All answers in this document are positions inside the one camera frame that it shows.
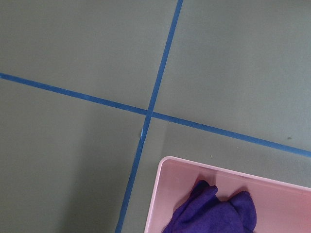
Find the pink plastic bin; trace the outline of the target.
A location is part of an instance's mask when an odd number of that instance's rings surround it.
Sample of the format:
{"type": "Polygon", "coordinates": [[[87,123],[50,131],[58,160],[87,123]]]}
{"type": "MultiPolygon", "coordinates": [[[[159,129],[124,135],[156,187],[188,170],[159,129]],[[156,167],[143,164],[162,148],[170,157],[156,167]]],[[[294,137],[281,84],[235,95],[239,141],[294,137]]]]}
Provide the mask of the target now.
{"type": "Polygon", "coordinates": [[[164,157],[158,165],[144,231],[162,232],[199,180],[217,186],[220,200],[248,191],[257,212],[257,233],[311,231],[310,188],[173,156],[164,157]]]}

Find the purple cloth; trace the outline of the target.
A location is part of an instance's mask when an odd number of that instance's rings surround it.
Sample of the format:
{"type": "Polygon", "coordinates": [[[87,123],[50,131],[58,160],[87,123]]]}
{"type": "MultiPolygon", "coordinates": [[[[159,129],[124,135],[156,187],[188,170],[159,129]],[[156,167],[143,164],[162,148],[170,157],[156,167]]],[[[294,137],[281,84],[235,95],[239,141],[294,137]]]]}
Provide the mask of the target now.
{"type": "Polygon", "coordinates": [[[201,180],[178,207],[164,233],[252,233],[257,212],[247,191],[226,201],[217,198],[217,186],[201,180]]]}

